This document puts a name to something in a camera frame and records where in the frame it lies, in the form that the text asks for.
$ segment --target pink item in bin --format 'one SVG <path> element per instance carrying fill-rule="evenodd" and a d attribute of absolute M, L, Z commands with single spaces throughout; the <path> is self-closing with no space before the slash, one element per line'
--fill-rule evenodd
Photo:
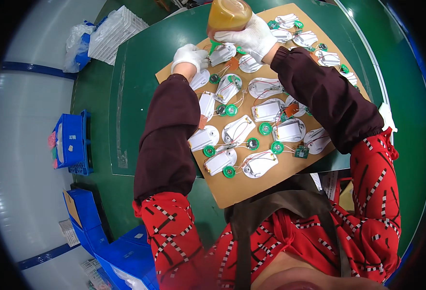
<path fill-rule="evenodd" d="M 55 131 L 53 131 L 52 134 L 50 134 L 50 136 L 47 138 L 47 143 L 49 145 L 49 149 L 55 147 Z"/>

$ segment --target green nozzle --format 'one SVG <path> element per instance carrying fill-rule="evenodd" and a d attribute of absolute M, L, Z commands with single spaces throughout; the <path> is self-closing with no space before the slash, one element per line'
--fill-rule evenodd
<path fill-rule="evenodd" d="M 211 49 L 210 49 L 210 53 L 208 55 L 211 55 L 213 53 L 213 51 L 215 50 L 216 46 L 222 44 L 222 43 L 213 41 L 212 39 L 210 39 L 210 42 L 211 42 Z"/>

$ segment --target brown apron strap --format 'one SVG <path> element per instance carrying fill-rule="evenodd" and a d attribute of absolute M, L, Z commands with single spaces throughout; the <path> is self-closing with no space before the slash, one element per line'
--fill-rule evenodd
<path fill-rule="evenodd" d="M 329 236 L 332 243 L 337 247 L 337 251 L 339 252 L 340 277 L 351 277 L 351 267 L 348 261 L 347 253 L 340 244 L 340 239 L 337 236 L 335 225 L 333 224 L 332 215 L 330 212 L 323 212 L 318 214 L 318 217 L 321 223 L 321 227 Z"/>
<path fill-rule="evenodd" d="M 267 195 L 249 204 L 238 203 L 231 217 L 234 240 L 250 236 L 260 224 L 281 208 L 286 208 L 302 218 L 332 210 L 327 197 L 306 190 L 284 190 Z"/>
<path fill-rule="evenodd" d="M 231 230 L 234 241 L 238 241 L 236 289 L 250 290 L 251 287 L 251 242 L 250 235 L 270 215 L 281 208 L 286 208 L 299 215 L 309 218 L 318 215 L 321 226 L 336 245 L 339 252 L 341 277 L 350 277 L 351 268 L 347 254 L 337 238 L 335 225 L 330 211 L 332 205 L 325 195 L 307 190 L 285 190 L 260 197 L 245 200 L 236 204 L 228 212 L 231 219 Z"/>

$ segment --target floor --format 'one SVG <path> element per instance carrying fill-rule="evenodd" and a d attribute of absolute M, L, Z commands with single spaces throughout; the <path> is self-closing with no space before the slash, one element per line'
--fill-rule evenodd
<path fill-rule="evenodd" d="M 96 22 L 116 10 L 121 5 L 141 17 L 148 25 L 156 23 L 170 13 L 158 7 L 153 0 L 108 0 Z M 171 13 L 177 8 L 171 4 Z M 108 147 L 108 102 L 113 67 L 104 62 L 92 60 L 78 75 L 71 101 L 71 113 L 78 114 L 83 109 L 92 113 L 91 141 L 94 173 L 90 176 L 75 176 L 78 183 L 86 183 L 98 188 L 111 233 L 115 239 L 142 223 L 134 217 L 133 200 L 134 177 L 112 175 Z M 223 210 L 216 202 L 204 179 L 194 182 L 188 200 L 195 214 L 195 224 L 205 246 L 212 245 L 225 227 Z"/>

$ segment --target green table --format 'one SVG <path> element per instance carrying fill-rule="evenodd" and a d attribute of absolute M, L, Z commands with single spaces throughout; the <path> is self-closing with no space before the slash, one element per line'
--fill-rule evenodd
<path fill-rule="evenodd" d="M 344 13 L 340 7 L 310 0 L 247 2 L 256 13 L 287 3 L 297 4 L 342 51 L 371 101 L 377 106 L 384 101 L 384 86 L 379 84 L 373 61 L 346 11 Z M 365 15 L 355 13 L 354 17 L 360 19 L 361 29 L 372 44 L 372 50 L 380 56 L 378 67 L 384 73 L 392 111 L 400 128 L 395 135 L 395 145 L 400 152 L 395 167 L 401 192 L 403 233 L 398 252 L 402 254 L 413 236 L 426 198 L 426 90 L 406 40 L 381 4 L 375 0 L 368 3 L 343 2 L 347 7 L 353 7 L 352 12 L 366 11 Z M 174 15 L 150 26 L 119 47 L 108 111 L 113 174 L 134 176 L 138 142 L 144 130 L 150 100 L 158 86 L 155 73 L 172 61 L 179 47 L 186 43 L 196 44 L 206 38 L 209 10 L 210 6 L 204 5 Z M 414 119 L 410 117 L 410 112 L 416 113 Z M 414 134 L 413 140 L 410 140 L 411 134 Z M 348 167 L 349 155 L 334 151 L 305 171 L 321 172 Z"/>
<path fill-rule="evenodd" d="M 374 68 L 355 29 L 334 5 L 319 1 L 248 1 L 254 12 L 286 3 L 296 3 L 338 46 L 371 101 L 380 105 L 382 94 Z M 138 142 L 146 113 L 158 81 L 157 73 L 169 64 L 176 50 L 206 38 L 210 5 L 203 5 L 160 21 L 140 32 L 118 49 L 113 72 L 109 109 L 109 141 L 113 174 L 134 175 Z M 349 155 L 337 151 L 306 171 L 321 172 L 349 168 Z"/>

